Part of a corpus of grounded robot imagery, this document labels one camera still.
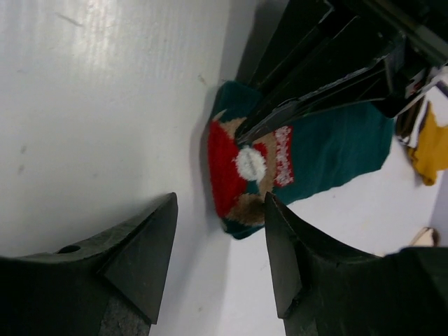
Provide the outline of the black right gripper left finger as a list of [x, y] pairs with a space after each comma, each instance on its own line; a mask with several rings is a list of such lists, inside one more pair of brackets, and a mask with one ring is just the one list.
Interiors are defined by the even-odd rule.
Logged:
[[2, 335], [148, 335], [158, 321], [178, 200], [54, 253], [1, 259]]

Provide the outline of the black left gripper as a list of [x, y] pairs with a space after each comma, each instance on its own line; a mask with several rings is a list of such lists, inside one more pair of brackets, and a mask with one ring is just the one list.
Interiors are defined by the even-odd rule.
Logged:
[[266, 97], [237, 128], [249, 144], [301, 118], [369, 102], [394, 118], [440, 81], [447, 66], [446, 1], [264, 1], [237, 80], [267, 94], [320, 43], [340, 39], [348, 78], [290, 99]]

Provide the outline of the dark green sock bear motif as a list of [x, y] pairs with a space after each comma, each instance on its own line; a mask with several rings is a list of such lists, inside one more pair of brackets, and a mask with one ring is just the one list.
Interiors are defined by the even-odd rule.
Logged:
[[235, 239], [264, 226], [267, 193], [291, 204], [381, 169], [393, 136], [393, 120], [363, 103], [307, 116], [238, 144], [236, 131], [260, 98], [241, 83], [226, 82], [209, 123], [215, 209], [223, 230]]

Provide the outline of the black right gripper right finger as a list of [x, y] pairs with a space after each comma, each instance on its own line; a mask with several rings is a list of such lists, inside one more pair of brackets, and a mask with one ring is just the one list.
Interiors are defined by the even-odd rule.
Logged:
[[447, 249], [379, 257], [348, 246], [265, 196], [276, 311], [287, 335], [446, 335]]

